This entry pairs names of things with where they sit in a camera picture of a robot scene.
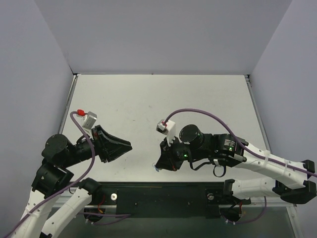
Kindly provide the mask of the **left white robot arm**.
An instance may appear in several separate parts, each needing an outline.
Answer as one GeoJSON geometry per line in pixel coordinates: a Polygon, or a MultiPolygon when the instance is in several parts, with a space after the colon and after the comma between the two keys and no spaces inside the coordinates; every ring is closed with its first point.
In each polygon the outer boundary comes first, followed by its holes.
{"type": "Polygon", "coordinates": [[[19,223],[6,237],[11,238],[55,238],[65,226],[88,204],[103,204],[111,194],[92,178],[82,175],[74,181],[74,194],[49,216],[60,196],[71,188],[74,174],[69,167],[95,157],[104,163],[112,162],[132,150],[129,141],[108,134],[100,125],[92,128],[92,135],[82,130],[82,136],[72,144],[63,134],[51,136],[42,151],[42,164],[31,185],[28,203],[19,223]]]}

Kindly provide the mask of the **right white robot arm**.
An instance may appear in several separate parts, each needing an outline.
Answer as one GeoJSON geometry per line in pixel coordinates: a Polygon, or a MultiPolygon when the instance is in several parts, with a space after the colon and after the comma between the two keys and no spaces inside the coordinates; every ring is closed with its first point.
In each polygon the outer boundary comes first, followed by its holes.
{"type": "Polygon", "coordinates": [[[263,175],[262,178],[227,179],[221,197],[227,203],[253,197],[279,197],[293,204],[306,204],[317,196],[317,185],[310,181],[315,165],[310,160],[292,162],[263,151],[246,140],[231,134],[205,134],[194,124],[175,135],[174,122],[160,122],[156,130],[165,135],[160,143],[161,155],[156,170],[177,171],[183,162],[197,171],[205,165],[239,168],[263,175]]]}

